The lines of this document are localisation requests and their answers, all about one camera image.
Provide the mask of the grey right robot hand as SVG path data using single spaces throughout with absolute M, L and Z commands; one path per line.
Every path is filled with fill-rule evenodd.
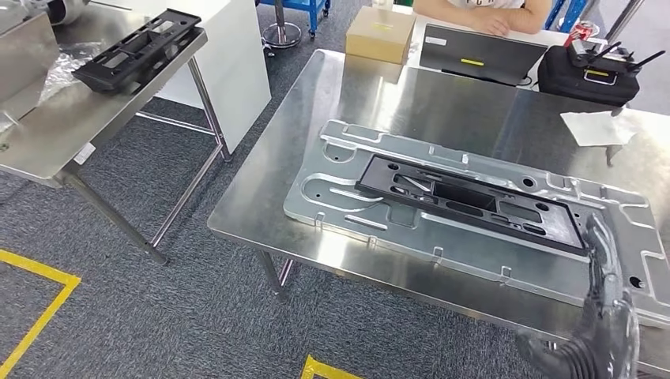
M 624 286 L 613 232 L 604 217 L 586 219 L 589 290 L 576 332 L 584 349 L 589 378 L 636 378 L 639 353 L 638 315 Z

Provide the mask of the person's right hand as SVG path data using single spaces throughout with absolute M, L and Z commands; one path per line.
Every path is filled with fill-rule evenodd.
M 470 28 L 492 36 L 506 37 L 510 26 L 504 17 L 494 14 L 470 16 Z

